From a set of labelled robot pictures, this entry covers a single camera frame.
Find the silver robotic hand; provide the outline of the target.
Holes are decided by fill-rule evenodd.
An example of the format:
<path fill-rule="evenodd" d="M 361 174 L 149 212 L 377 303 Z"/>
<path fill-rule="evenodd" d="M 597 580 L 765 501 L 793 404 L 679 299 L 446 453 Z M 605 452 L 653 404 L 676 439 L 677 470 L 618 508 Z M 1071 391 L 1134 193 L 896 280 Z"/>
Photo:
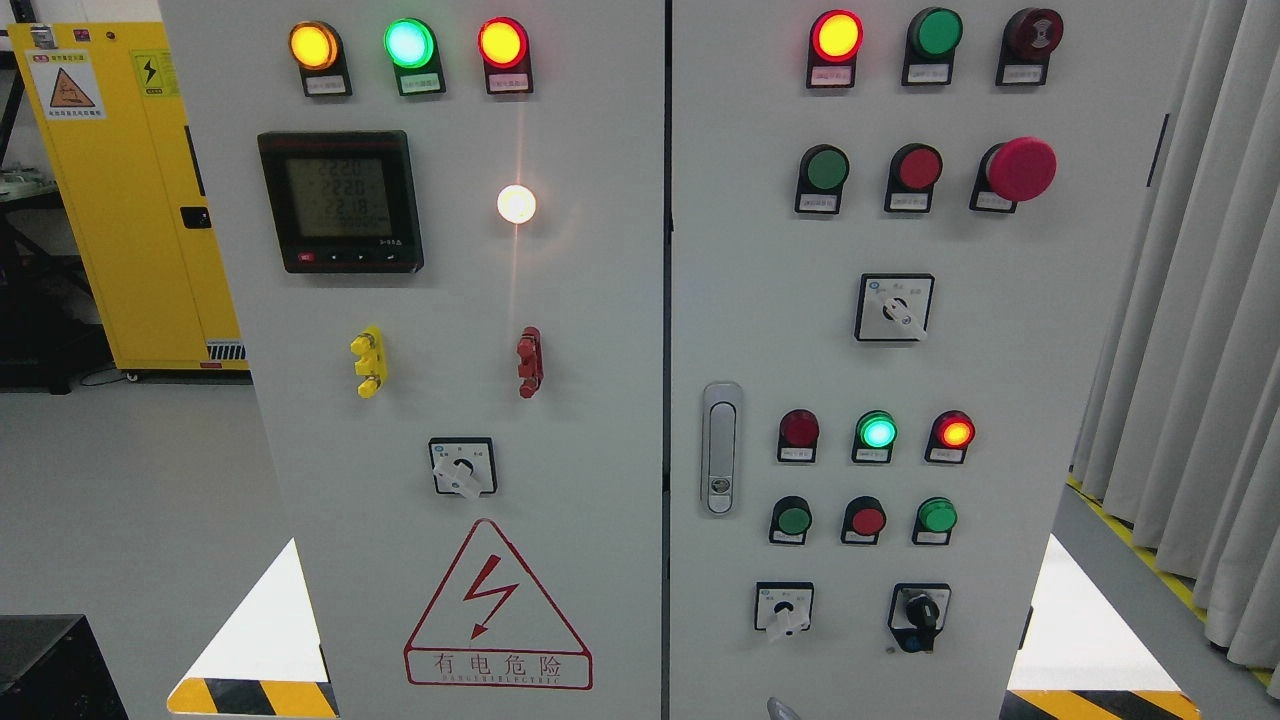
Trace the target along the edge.
<path fill-rule="evenodd" d="M 769 697 L 765 702 L 765 711 L 769 720 L 800 720 L 800 715 L 777 697 Z"/>

